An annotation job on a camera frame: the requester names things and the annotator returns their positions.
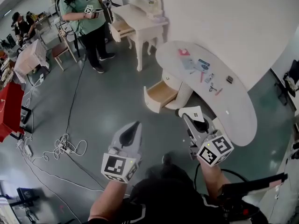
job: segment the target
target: gray concrete floor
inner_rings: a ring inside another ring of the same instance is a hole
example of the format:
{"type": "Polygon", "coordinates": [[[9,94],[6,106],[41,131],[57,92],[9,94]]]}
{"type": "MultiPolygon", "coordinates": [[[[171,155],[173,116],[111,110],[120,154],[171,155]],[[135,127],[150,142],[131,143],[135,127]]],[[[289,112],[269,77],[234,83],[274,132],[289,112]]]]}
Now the gray concrete floor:
{"type": "MultiPolygon", "coordinates": [[[[167,109],[163,109],[160,114],[153,113],[144,103],[143,86],[152,86],[161,79],[162,74],[154,50],[148,56],[146,48],[142,72],[136,70],[135,50],[129,50],[127,41],[123,41],[108,44],[107,50],[115,51],[117,56],[103,62],[107,73],[97,73],[88,61],[82,73],[68,133],[74,145],[80,140],[86,140],[88,147],[84,156],[72,154],[71,157],[102,186],[107,184],[107,179],[100,173],[103,153],[107,151],[114,132],[134,120],[142,122],[143,163],[135,173],[132,185],[145,177],[147,168],[160,164],[163,154],[167,152],[172,152],[174,163],[186,170],[192,179],[194,177],[197,162],[189,158],[189,137],[181,119],[174,115],[174,111],[167,109]]],[[[69,109],[83,63],[81,61],[75,64],[69,54],[62,55],[61,60],[65,72],[51,59],[51,73],[32,95],[30,109],[34,112],[34,134],[30,146],[34,157],[41,157],[44,151],[53,151],[55,140],[66,130],[69,109]]],[[[38,76],[36,74],[32,79],[37,80],[38,76]]],[[[256,137],[246,147],[235,147],[231,156],[221,164],[222,168],[231,169],[250,180],[276,174],[292,131],[294,112],[290,106],[283,106],[277,99],[274,83],[274,77],[268,72],[249,91],[258,121],[256,137]]],[[[205,104],[193,95],[188,105],[205,104]]],[[[202,109],[214,118],[207,107],[202,109]]],[[[13,187],[39,190],[43,201],[39,202],[35,211],[40,223],[63,223],[72,219],[73,215],[67,207],[32,174],[15,148],[15,143],[14,139],[8,137],[0,144],[0,180],[13,187]]],[[[78,152],[83,151],[84,145],[81,145],[78,152]]],[[[35,164],[53,175],[85,187],[102,189],[65,154],[59,160],[55,160],[51,154],[49,158],[48,162],[39,159],[35,164]]],[[[32,169],[42,182],[68,203],[82,222],[87,220],[89,209],[101,192],[88,191],[50,177],[34,166],[32,169]]],[[[239,182],[233,176],[228,177],[232,182],[239,182]]],[[[206,192],[200,172],[197,183],[198,190],[206,192]]]]}

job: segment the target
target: black shoe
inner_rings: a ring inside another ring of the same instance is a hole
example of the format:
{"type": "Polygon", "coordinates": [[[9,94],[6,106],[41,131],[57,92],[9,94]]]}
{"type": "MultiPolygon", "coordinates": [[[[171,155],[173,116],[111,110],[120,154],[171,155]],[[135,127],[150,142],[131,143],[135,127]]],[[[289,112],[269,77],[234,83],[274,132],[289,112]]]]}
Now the black shoe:
{"type": "Polygon", "coordinates": [[[98,73],[102,74],[104,73],[104,68],[101,65],[98,65],[97,67],[93,67],[98,73]]]}
{"type": "Polygon", "coordinates": [[[172,164],[172,161],[171,161],[171,156],[170,154],[164,154],[164,156],[162,157],[162,163],[164,166],[169,166],[172,164]]]}
{"type": "Polygon", "coordinates": [[[299,149],[299,142],[294,143],[294,144],[292,145],[292,150],[297,150],[297,149],[299,149]]]}
{"type": "Polygon", "coordinates": [[[115,57],[115,53],[107,53],[104,57],[100,57],[100,61],[105,61],[107,59],[111,59],[115,57]]]}

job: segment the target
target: black chair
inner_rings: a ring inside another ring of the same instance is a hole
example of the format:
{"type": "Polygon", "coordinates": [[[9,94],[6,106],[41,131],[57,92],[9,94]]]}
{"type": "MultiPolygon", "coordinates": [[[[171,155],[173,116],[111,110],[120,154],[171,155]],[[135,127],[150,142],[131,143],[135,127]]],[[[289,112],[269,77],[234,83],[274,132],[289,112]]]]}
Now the black chair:
{"type": "Polygon", "coordinates": [[[299,90],[299,86],[296,87],[296,83],[299,80],[299,62],[293,60],[291,69],[287,73],[285,73],[283,80],[285,82],[285,86],[281,83],[275,83],[275,86],[278,85],[280,87],[281,93],[278,98],[284,96],[284,105],[286,105],[288,103],[288,93],[290,93],[293,97],[296,97],[296,91],[299,90]]]}

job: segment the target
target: small box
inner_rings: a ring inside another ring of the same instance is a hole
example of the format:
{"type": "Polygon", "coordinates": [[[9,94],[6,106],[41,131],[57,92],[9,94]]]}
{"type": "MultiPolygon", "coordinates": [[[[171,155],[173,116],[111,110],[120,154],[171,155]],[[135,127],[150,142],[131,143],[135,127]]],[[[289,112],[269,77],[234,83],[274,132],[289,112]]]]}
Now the small box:
{"type": "Polygon", "coordinates": [[[200,147],[197,156],[213,167],[224,161],[234,150],[234,146],[226,135],[218,136],[204,142],[200,147]]]}
{"type": "Polygon", "coordinates": [[[101,173],[107,179],[129,183],[138,167],[137,159],[104,154],[101,173]]]}
{"type": "Polygon", "coordinates": [[[226,78],[226,81],[227,81],[228,83],[232,84],[233,81],[234,81],[234,79],[233,79],[231,76],[228,76],[228,77],[226,78]]]}

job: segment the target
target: person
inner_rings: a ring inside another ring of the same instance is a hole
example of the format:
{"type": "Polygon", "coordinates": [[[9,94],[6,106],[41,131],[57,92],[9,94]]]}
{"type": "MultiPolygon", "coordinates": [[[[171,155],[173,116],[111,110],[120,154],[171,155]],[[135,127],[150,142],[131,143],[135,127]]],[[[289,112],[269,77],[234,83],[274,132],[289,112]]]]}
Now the person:
{"type": "Polygon", "coordinates": [[[163,156],[159,175],[136,184],[129,199],[123,199],[127,185],[110,181],[90,210],[87,224],[106,223],[217,223],[226,224],[217,206],[218,191],[229,180],[219,166],[200,160],[209,196],[199,194],[187,173],[174,165],[170,154],[163,156]]]}
{"type": "Polygon", "coordinates": [[[85,13],[87,5],[94,9],[102,9],[102,0],[74,0],[67,4],[65,0],[60,0],[59,7],[63,20],[70,21],[70,26],[79,36],[86,49],[87,58],[91,66],[98,72],[104,73],[105,70],[99,63],[100,61],[115,57],[115,53],[106,52],[105,44],[105,17],[103,11],[85,13]]]}
{"type": "Polygon", "coordinates": [[[31,18],[31,16],[26,15],[26,21],[24,17],[20,15],[18,12],[13,15],[13,23],[14,23],[14,33],[19,41],[23,41],[24,35],[29,40],[29,43],[34,42],[38,39],[34,28],[36,27],[35,22],[31,18]]]}

